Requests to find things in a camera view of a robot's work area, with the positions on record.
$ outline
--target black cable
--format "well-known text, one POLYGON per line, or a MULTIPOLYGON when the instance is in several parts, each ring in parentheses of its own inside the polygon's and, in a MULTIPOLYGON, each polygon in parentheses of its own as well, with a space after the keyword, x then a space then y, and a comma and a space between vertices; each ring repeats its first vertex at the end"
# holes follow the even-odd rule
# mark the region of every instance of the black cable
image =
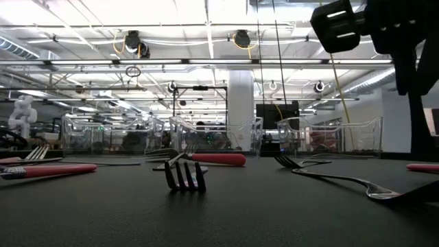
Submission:
POLYGON ((273 14, 274 14, 274 26, 276 28, 276 37, 277 37, 277 49, 279 52, 279 64, 281 66, 281 77, 282 77, 282 89, 283 89, 283 99, 285 100, 285 110, 288 113, 288 105, 287 105, 287 95, 285 94, 285 83, 283 81, 283 68, 282 68, 282 55, 281 55, 281 44, 279 43, 279 31, 277 30, 277 20, 276 20, 276 8, 274 7, 274 0, 272 0, 273 3, 273 14))
POLYGON ((261 42, 262 42, 262 40, 260 39, 261 38, 261 31, 259 29, 259 4, 258 4, 258 1, 256 1, 256 13, 257 13, 257 16, 258 16, 258 18, 257 18, 257 25, 258 25, 258 42, 259 42, 259 47, 258 47, 258 50, 259 50, 259 65, 261 66, 262 117, 263 117, 262 121, 265 121, 265 92, 264 92, 264 89, 263 89, 262 51, 261 51, 261 42))

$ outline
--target red handle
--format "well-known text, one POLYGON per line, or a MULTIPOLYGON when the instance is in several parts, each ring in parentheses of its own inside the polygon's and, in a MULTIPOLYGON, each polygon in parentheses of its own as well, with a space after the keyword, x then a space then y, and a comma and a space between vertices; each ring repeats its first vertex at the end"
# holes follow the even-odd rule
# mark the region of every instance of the red handle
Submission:
POLYGON ((415 172, 439 172, 439 165, 409 164, 407 169, 415 172))
POLYGON ((24 167, 24 169, 26 170, 26 175, 24 176, 24 178, 92 172, 96 170, 96 167, 97 166, 94 164, 24 167))
POLYGON ((243 154, 192 154, 192 161, 245 165, 246 157, 243 154))

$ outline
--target ceiling pipe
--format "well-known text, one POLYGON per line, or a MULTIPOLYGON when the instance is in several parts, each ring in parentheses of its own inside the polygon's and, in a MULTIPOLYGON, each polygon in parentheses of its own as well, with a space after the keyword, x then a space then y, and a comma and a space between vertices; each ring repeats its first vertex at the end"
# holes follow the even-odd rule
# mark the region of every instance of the ceiling pipe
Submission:
MULTIPOLYGON (((274 23, 260 24, 261 27, 275 28, 274 23)), ((89 30, 93 28, 94 30, 133 30, 142 28, 166 28, 166 27, 198 27, 205 28, 206 24, 145 24, 145 25, 71 25, 73 30, 89 30)), ((231 23, 212 23, 211 27, 230 27, 231 29, 249 29, 257 27, 256 23, 242 23, 242 24, 231 24, 231 23)), ((292 28, 290 24, 278 23, 278 27, 281 28, 292 28)), ((0 30, 50 30, 50 29, 63 29, 63 25, 0 25, 0 30)))

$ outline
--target utensil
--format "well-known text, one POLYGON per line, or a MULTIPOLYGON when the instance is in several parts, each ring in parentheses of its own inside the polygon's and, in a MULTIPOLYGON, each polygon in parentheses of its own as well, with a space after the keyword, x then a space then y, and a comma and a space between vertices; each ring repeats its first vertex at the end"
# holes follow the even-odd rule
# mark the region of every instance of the utensil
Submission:
POLYGON ((406 168, 413 172, 439 172, 439 165, 409 164, 406 168))
POLYGON ((103 166, 134 166, 141 165, 141 162, 131 162, 131 163, 108 163, 108 162, 94 162, 94 161, 60 161, 60 163, 68 163, 68 164, 95 164, 95 165, 103 165, 103 166))
POLYGON ((301 161, 299 163, 294 162, 290 158, 286 156, 277 156, 274 157, 274 159, 281 165, 283 165, 286 168, 294 168, 294 169, 300 169, 312 165, 321 165, 321 164, 329 164, 332 163, 332 161, 301 161))
POLYGON ((49 147, 36 147, 32 152, 26 156, 26 158, 21 159, 20 157, 2 158, 0 163, 14 163, 17 161, 37 161, 42 160, 46 156, 49 147))
MULTIPOLYGON (((243 154, 194 154, 196 145, 188 145, 185 152, 179 154, 177 151, 172 152, 172 158, 168 161, 173 167, 175 161, 180 158, 188 161, 199 161, 207 163, 218 163, 224 165, 242 166, 246 164, 246 157, 243 154)), ((159 165, 152 169, 153 171, 165 170, 165 164, 159 165)))
POLYGON ((314 178, 335 178, 340 180, 347 180, 354 183, 361 184, 367 187, 366 195, 379 202, 438 202, 439 201, 439 181, 432 182, 428 185, 419 187, 418 189, 409 191, 404 194, 391 191, 379 185, 371 183, 370 181, 361 178, 351 178, 346 176, 335 176, 328 174, 317 174, 308 172, 305 169, 293 169, 292 173, 314 178))
POLYGON ((62 174, 79 174, 96 170, 94 164, 48 165, 37 167, 0 167, 0 176, 6 180, 37 178, 62 174))
POLYGON ((172 174, 171 166, 169 165, 169 162, 165 162, 165 175, 166 175, 166 181, 169 188, 172 190, 180 190, 180 191, 199 191, 199 192, 205 192, 206 191, 206 183, 204 181, 204 174, 209 170, 207 167, 200 167, 200 164, 198 162, 195 162, 195 173, 192 173, 189 171, 189 166, 187 165, 187 162, 184 163, 185 166, 185 174, 186 174, 186 180, 183 178, 180 164, 175 162, 176 170, 177 170, 177 179, 178 184, 176 184, 174 175, 172 174))
POLYGON ((4 166, 19 166, 19 165, 36 165, 36 164, 43 164, 43 163, 50 163, 55 161, 60 161, 62 158, 44 158, 44 159, 38 159, 38 160, 19 160, 19 161, 6 161, 6 162, 0 162, 0 165, 4 166))

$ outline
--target transparent plastic bin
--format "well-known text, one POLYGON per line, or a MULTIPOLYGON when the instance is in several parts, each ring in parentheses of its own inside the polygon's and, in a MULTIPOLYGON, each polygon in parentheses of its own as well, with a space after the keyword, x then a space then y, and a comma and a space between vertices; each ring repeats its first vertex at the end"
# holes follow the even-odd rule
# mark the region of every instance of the transparent plastic bin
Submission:
POLYGON ((152 117, 138 117, 132 123, 120 126, 63 117, 62 152, 64 155, 143 155, 161 148, 163 125, 163 121, 152 117))
POLYGON ((262 117, 254 117, 239 126, 198 126, 181 117, 170 117, 171 146, 179 152, 184 152, 188 145, 196 145, 197 153, 239 153, 259 158, 262 123, 262 117))
POLYGON ((281 152, 293 156, 340 154, 379 157, 382 126, 382 117, 329 126, 312 125, 303 117, 291 117, 277 123, 281 152))

